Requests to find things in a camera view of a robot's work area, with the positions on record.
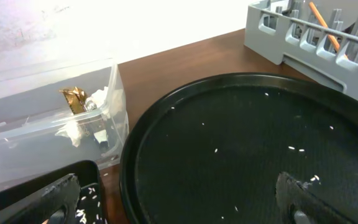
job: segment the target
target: orange stick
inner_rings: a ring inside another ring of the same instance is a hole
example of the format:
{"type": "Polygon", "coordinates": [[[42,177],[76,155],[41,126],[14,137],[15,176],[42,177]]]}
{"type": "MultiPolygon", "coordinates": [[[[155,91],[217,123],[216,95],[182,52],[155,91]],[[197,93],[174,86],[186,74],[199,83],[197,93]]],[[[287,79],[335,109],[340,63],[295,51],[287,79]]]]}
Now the orange stick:
{"type": "MultiPolygon", "coordinates": [[[[320,12],[317,10],[315,4],[313,2],[309,2],[309,7],[311,9],[311,11],[313,12],[314,16],[316,16],[318,22],[320,23],[320,25],[322,25],[325,28],[328,28],[328,25],[326,23],[326,21],[324,21],[323,17],[321,16],[320,12]]],[[[336,40],[336,38],[333,35],[328,35],[328,39],[331,41],[331,43],[333,44],[336,52],[339,51],[339,48],[341,47],[338,43],[338,41],[336,40]]]]}

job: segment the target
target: wooden table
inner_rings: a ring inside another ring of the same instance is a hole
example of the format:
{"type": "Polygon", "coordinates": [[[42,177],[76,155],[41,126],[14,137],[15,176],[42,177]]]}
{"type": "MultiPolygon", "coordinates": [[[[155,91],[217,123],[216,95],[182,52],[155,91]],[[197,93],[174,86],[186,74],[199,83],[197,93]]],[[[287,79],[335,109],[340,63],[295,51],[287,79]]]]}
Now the wooden table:
{"type": "MultiPolygon", "coordinates": [[[[274,65],[244,46],[244,29],[119,65],[129,128],[160,97],[200,78],[232,72],[270,72],[310,80],[288,65],[274,65]]],[[[129,223],[119,192],[119,166],[101,171],[110,223],[129,223]]]]}

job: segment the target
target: round tray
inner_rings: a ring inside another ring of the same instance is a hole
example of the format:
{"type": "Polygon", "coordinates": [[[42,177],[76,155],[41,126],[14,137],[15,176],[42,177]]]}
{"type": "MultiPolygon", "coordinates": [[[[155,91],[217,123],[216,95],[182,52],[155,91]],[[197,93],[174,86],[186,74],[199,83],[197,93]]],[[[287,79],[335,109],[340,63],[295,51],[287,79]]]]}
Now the round tray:
{"type": "Polygon", "coordinates": [[[131,223],[280,223],[281,172],[358,209],[358,101],[263,73],[205,78],[142,115],[121,167],[131,223]]]}

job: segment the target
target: gray dish rack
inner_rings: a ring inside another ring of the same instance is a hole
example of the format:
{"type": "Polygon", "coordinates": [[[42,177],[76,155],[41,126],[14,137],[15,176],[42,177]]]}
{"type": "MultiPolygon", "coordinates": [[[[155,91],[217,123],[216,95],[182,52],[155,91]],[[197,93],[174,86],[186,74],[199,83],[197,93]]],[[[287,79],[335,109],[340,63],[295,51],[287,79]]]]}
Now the gray dish rack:
{"type": "Polygon", "coordinates": [[[282,62],[318,83],[341,91],[358,100],[358,18],[351,34],[341,32],[340,9],[333,10],[329,28],[317,24],[314,15],[299,19],[300,2],[291,10],[272,11],[271,1],[248,6],[244,45],[276,65],[282,62]],[[335,51],[328,39],[333,35],[340,43],[335,51]]]}

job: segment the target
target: clear plastic container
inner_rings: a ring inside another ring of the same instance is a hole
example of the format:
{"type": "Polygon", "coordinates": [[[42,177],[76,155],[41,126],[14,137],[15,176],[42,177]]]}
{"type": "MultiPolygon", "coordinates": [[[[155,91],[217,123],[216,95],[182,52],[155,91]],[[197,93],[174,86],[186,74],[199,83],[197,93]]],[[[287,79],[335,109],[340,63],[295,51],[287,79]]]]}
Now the clear plastic container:
{"type": "Polygon", "coordinates": [[[0,0],[0,190],[80,160],[119,162],[128,120],[111,8],[0,0]],[[97,109],[72,113],[59,90],[75,86],[102,93],[97,109]]]}

